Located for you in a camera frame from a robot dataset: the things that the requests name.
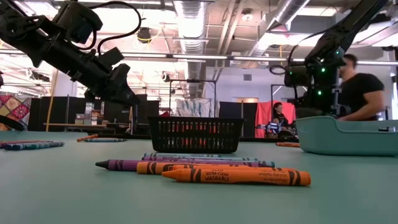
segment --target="woman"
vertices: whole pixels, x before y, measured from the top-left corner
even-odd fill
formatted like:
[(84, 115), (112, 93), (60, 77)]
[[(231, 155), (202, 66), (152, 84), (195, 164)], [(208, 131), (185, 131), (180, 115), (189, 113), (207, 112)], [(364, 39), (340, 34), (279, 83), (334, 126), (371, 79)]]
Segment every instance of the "woman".
[(272, 107), (273, 112), (273, 117), (272, 117), (272, 122), (275, 123), (280, 123), (280, 125), (282, 126), (282, 130), (283, 129), (287, 129), (287, 127), (289, 126), (287, 119), (285, 117), (285, 115), (282, 113), (282, 103), (278, 102), (275, 103), (274, 106)]

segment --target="man's arm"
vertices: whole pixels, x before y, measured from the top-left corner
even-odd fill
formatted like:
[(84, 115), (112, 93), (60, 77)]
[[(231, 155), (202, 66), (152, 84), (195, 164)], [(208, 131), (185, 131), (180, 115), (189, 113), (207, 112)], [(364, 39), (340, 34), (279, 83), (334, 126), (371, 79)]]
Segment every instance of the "man's arm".
[(340, 121), (363, 121), (384, 110), (383, 91), (373, 91), (363, 96), (368, 103), (357, 112), (340, 118)]

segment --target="black plastic basket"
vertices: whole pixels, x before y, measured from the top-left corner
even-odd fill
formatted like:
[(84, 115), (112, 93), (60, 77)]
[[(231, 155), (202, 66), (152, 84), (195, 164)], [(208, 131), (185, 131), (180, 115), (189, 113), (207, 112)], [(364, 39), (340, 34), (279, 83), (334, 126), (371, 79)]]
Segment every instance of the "black plastic basket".
[(238, 149), (243, 119), (148, 117), (157, 152), (232, 153)]

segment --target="orange crayon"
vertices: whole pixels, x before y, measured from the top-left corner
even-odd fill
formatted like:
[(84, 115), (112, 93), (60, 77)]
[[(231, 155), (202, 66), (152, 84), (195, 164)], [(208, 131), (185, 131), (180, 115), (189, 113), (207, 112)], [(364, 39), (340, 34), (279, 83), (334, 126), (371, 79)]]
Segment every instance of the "orange crayon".
[(223, 165), (223, 166), (199, 166), (199, 165), (196, 165), (196, 164), (187, 164), (187, 165), (175, 164), (175, 165), (173, 165), (172, 170), (178, 170), (178, 169), (228, 169), (228, 170), (232, 169), (232, 170), (296, 171), (295, 169), (292, 169), (292, 168), (249, 167), (249, 166), (241, 166), (241, 165), (235, 165), (235, 166), (229, 166), (229, 165)]
[(182, 165), (190, 167), (195, 165), (197, 167), (210, 167), (209, 169), (226, 169), (227, 167), (249, 167), (245, 165), (229, 165), (229, 164), (184, 164), (184, 163), (175, 163), (175, 162), (139, 162), (137, 164), (137, 173), (138, 174), (162, 174), (165, 171), (173, 170), (173, 166)]
[(277, 142), (276, 145), (283, 147), (300, 147), (300, 143), (297, 142)]
[(91, 135), (91, 136), (86, 136), (86, 137), (77, 139), (77, 142), (81, 142), (81, 141), (84, 141), (84, 140), (86, 140), (86, 139), (93, 139), (93, 138), (98, 138), (98, 135), (97, 135), (97, 134), (93, 134), (93, 135)]
[(268, 184), (308, 186), (311, 176), (304, 171), (178, 169), (163, 172), (162, 176), (178, 182), (211, 184)]

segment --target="light blue plastic bin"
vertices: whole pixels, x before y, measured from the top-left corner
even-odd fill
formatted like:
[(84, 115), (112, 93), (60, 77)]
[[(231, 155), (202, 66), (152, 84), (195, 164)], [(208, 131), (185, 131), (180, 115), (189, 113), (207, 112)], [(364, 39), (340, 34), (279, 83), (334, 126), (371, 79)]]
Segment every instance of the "light blue plastic bin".
[(398, 120), (338, 121), (329, 116), (296, 120), (305, 152), (334, 156), (398, 156)]

